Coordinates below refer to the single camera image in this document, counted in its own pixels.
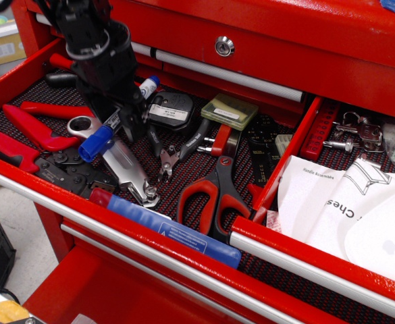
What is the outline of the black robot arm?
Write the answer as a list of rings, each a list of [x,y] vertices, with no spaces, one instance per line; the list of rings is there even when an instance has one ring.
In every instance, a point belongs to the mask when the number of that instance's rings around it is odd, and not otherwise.
[[[77,76],[76,88],[101,122],[114,113],[126,136],[145,135],[149,108],[134,82],[138,67],[127,25],[111,19],[108,1],[38,1],[38,7],[65,39]]]

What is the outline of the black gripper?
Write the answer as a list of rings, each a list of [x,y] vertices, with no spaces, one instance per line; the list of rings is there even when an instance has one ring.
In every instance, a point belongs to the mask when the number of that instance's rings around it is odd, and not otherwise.
[[[110,20],[65,21],[66,51],[77,62],[77,89],[101,123],[117,109],[130,142],[147,132],[149,108],[134,83],[137,61],[127,25]]]

